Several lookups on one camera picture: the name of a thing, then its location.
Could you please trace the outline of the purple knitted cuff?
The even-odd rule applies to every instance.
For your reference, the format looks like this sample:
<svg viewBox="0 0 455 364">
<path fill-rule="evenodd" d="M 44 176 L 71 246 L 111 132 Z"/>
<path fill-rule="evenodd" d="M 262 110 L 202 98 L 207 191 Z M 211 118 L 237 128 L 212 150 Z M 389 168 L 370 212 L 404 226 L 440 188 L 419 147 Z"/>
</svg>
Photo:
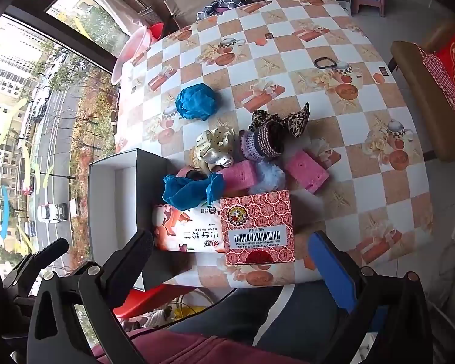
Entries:
<svg viewBox="0 0 455 364">
<path fill-rule="evenodd" d="M 242 156 L 254 162 L 276 159 L 284 152 L 286 135 L 282 124 L 276 122 L 264 123 L 254 132 L 242 130 L 239 132 Z"/>
</svg>

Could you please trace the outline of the blue mesh cloth ball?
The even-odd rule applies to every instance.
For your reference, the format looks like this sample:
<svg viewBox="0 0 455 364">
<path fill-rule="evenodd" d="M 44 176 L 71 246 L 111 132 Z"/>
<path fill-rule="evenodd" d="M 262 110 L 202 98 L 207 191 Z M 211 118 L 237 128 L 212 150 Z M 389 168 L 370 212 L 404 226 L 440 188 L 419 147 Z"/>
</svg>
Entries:
<svg viewBox="0 0 455 364">
<path fill-rule="evenodd" d="M 176 109 L 182 118 L 206 121 L 218 112 L 216 93 L 199 83 L 183 89 L 176 98 Z"/>
</svg>

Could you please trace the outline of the orange floral tissue pack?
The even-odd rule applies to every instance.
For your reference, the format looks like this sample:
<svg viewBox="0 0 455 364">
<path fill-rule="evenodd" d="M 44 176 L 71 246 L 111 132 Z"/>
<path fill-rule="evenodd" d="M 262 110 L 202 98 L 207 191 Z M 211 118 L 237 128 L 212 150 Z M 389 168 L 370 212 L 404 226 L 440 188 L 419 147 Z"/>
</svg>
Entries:
<svg viewBox="0 0 455 364">
<path fill-rule="evenodd" d="M 155 244 L 163 251 L 224 253 L 219 201 L 179 211 L 171 205 L 153 210 Z"/>
</svg>

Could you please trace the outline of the pink foam block small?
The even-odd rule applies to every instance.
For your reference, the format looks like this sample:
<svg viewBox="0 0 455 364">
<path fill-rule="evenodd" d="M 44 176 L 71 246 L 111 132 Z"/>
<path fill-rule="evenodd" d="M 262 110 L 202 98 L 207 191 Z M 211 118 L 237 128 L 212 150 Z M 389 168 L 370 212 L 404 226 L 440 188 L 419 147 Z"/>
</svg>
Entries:
<svg viewBox="0 0 455 364">
<path fill-rule="evenodd" d="M 243 160 L 219 171 L 225 183 L 224 194 L 229 195 L 247 190 L 258 182 L 255 165 L 250 160 Z"/>
</svg>

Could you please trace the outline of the cream polka dot scrunchie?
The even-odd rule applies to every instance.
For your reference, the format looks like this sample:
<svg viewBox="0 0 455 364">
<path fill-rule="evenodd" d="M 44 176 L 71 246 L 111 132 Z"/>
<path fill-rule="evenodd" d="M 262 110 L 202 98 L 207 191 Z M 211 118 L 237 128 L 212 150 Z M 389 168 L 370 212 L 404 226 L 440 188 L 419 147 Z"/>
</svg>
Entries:
<svg viewBox="0 0 455 364">
<path fill-rule="evenodd" d="M 234 163 L 235 132 L 231 127 L 219 126 L 204 131 L 195 141 L 194 153 L 207 164 L 230 167 Z"/>
</svg>

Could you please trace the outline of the brown wooden chair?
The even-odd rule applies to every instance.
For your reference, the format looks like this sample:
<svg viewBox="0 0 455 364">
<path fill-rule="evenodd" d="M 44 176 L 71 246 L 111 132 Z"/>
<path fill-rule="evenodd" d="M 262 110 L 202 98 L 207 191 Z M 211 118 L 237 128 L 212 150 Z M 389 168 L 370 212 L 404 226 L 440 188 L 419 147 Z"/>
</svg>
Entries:
<svg viewBox="0 0 455 364">
<path fill-rule="evenodd" d="M 391 44 L 391 71 L 398 68 L 409 85 L 411 94 L 422 117 L 432 149 L 426 153 L 430 159 L 455 161 L 455 112 L 446 96 L 423 65 L 422 53 L 435 53 L 443 49 L 455 35 L 455 19 L 439 24 L 422 45 L 396 40 Z"/>
</svg>

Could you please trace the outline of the plaid cloth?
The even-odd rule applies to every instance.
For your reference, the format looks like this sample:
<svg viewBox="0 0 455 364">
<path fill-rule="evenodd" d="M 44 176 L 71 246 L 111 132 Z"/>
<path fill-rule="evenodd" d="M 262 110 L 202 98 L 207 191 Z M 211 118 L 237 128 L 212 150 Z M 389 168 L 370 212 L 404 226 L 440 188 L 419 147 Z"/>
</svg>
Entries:
<svg viewBox="0 0 455 364">
<path fill-rule="evenodd" d="M 210 16 L 222 14 L 228 10 L 239 8 L 246 4 L 247 4 L 246 0 L 213 0 L 211 3 L 203 7 L 199 12 L 197 12 L 196 20 L 201 21 Z"/>
</svg>

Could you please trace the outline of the white open cardboard box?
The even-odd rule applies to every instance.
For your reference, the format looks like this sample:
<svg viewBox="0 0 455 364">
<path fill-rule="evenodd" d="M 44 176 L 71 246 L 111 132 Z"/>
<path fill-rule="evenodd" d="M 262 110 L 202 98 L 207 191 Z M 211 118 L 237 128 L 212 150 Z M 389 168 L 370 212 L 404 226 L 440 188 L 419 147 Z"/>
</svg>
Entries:
<svg viewBox="0 0 455 364">
<path fill-rule="evenodd" d="M 137 232 L 154 233 L 153 211 L 162 205 L 167 159 L 133 149 L 89 165 L 88 227 L 91 257 L 99 265 Z"/>
</svg>

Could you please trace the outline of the pink plastic basin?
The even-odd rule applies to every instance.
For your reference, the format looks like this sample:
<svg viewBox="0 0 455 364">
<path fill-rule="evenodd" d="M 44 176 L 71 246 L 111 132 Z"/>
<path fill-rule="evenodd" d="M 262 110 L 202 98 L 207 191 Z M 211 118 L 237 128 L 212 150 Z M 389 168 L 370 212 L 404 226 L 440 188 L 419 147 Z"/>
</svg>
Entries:
<svg viewBox="0 0 455 364">
<path fill-rule="evenodd" d="M 141 26 L 132 34 L 120 51 L 113 67 L 111 81 L 114 86 L 120 82 L 123 65 L 132 58 L 140 56 L 156 41 L 152 31 L 146 25 Z"/>
</svg>

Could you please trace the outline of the red plastic stool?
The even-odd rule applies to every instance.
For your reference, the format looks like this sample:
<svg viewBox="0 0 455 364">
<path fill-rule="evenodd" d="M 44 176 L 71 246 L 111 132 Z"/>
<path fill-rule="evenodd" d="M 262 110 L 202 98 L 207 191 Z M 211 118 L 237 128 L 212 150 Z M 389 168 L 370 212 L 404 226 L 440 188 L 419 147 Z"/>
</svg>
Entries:
<svg viewBox="0 0 455 364">
<path fill-rule="evenodd" d="M 145 292 L 132 288 L 124 303 L 115 307 L 113 312 L 119 319 L 133 318 L 152 312 L 193 290 L 195 290 L 195 287 L 172 284 L 160 284 Z"/>
</svg>

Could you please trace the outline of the leopard print scrunchie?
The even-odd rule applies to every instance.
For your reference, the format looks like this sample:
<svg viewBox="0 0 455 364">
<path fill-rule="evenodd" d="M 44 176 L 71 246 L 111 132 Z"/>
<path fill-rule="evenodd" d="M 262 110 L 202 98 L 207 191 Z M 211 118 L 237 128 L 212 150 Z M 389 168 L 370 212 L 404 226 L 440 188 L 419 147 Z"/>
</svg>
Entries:
<svg viewBox="0 0 455 364">
<path fill-rule="evenodd" d="M 305 103 L 303 108 L 295 113 L 290 113 L 287 117 L 280 117 L 277 113 L 268 113 L 264 110 L 255 110 L 251 115 L 249 130 L 255 132 L 266 123 L 279 124 L 284 132 L 289 133 L 294 138 L 299 138 L 306 130 L 310 117 L 310 105 Z"/>
</svg>

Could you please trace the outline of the pink black knitted sock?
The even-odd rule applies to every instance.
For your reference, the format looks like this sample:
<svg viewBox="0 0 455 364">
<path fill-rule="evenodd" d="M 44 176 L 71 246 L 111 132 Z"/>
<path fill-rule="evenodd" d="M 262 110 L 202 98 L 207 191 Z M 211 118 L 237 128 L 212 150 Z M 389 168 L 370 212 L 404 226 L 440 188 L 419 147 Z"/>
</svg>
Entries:
<svg viewBox="0 0 455 364">
<path fill-rule="evenodd" d="M 177 177 L 185 177 L 194 181 L 199 181 L 206 179 L 207 175 L 202 170 L 188 165 L 177 173 Z"/>
</svg>

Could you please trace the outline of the red embroidered cushion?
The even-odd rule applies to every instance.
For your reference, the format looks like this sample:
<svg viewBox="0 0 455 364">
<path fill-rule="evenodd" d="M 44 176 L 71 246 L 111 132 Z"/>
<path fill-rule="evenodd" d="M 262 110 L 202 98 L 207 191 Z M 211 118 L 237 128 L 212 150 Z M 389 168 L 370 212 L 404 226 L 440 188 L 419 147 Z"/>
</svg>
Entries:
<svg viewBox="0 0 455 364">
<path fill-rule="evenodd" d="M 420 46 L 423 65 L 446 97 L 455 112 L 455 33 L 436 52 L 426 52 Z"/>
</svg>

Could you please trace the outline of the blue mesh cloth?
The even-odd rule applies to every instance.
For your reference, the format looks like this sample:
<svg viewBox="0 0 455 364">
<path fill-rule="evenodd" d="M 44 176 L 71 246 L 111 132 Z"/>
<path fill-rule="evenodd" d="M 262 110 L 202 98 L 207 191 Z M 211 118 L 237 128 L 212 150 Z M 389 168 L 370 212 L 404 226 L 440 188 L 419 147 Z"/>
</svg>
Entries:
<svg viewBox="0 0 455 364">
<path fill-rule="evenodd" d="M 163 182 L 163 200 L 179 211 L 196 208 L 203 202 L 210 204 L 219 200 L 226 187 L 223 175 L 217 173 L 211 173 L 201 180 L 168 174 Z"/>
</svg>

